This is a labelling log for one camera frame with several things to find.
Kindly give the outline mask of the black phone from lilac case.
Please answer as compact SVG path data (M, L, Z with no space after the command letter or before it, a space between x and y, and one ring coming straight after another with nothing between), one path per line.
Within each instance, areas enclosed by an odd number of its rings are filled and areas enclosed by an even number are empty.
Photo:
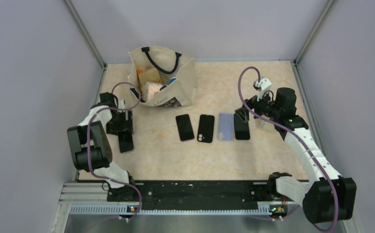
M238 114L234 114L234 133L236 140L250 140L248 122L244 122Z

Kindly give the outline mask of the black phone case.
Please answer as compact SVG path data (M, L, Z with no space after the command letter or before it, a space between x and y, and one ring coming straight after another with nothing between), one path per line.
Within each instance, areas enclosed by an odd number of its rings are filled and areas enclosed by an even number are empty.
M212 143L214 126L215 117L213 115L200 115L197 141L201 143Z

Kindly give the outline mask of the black smartphone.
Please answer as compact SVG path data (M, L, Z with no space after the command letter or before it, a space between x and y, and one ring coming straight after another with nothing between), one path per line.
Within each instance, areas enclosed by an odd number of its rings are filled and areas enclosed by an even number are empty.
M195 136L189 114L176 116L175 120L180 140L182 142L193 140Z

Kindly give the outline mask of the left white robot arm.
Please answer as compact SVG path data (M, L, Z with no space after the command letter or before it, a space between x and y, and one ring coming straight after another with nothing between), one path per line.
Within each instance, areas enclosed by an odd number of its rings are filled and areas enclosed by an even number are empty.
M108 184L108 201L129 201L137 195L133 177L114 162L107 137L109 134L117 137L120 153L135 149L133 112L124 108L124 99L118 99L112 93L102 93L100 102L91 107L89 115L67 130L75 168L104 179Z

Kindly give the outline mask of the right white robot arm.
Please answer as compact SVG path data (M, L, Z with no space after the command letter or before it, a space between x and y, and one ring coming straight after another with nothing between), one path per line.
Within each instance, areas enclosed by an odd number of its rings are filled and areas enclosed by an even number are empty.
M295 90L277 89L275 99L269 95L244 99L235 112L248 122L250 115L274 125L283 141L296 153L309 183L298 181L287 172L272 173L267 182L269 198L283 196L298 203L312 224L348 220L353 216L357 185L352 178L336 171L315 143L306 121L296 113Z

